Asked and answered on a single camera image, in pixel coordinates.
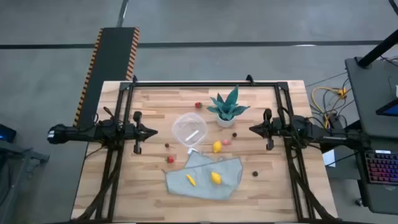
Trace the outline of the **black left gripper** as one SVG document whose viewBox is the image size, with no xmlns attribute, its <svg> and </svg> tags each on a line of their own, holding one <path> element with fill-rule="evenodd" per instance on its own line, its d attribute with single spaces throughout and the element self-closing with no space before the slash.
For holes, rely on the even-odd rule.
<svg viewBox="0 0 398 224">
<path fill-rule="evenodd" d="M 140 111 L 136 111 L 133 114 L 133 121 L 135 124 L 126 123 L 124 125 L 124 140 L 135 140 L 135 145 L 133 147 L 133 153 L 141 154 L 141 141 L 142 137 L 144 136 L 145 132 L 145 139 L 148 139 L 158 133 L 157 130 L 145 127 L 145 132 L 141 129 L 141 118 L 142 113 Z"/>
</svg>

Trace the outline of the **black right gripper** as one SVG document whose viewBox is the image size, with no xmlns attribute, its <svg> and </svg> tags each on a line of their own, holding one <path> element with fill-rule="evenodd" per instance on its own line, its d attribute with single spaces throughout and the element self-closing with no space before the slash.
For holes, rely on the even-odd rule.
<svg viewBox="0 0 398 224">
<path fill-rule="evenodd" d="M 265 136 L 267 139 L 266 149 L 270 151 L 274 148 L 274 140 L 272 137 L 280 136 L 280 131 L 282 129 L 282 120 L 279 117 L 273 118 L 272 110 L 269 108 L 265 109 L 263 118 L 264 118 Z M 263 137 L 262 128 L 263 128 L 263 123 L 260 123 L 251 126 L 249 130 Z"/>
</svg>

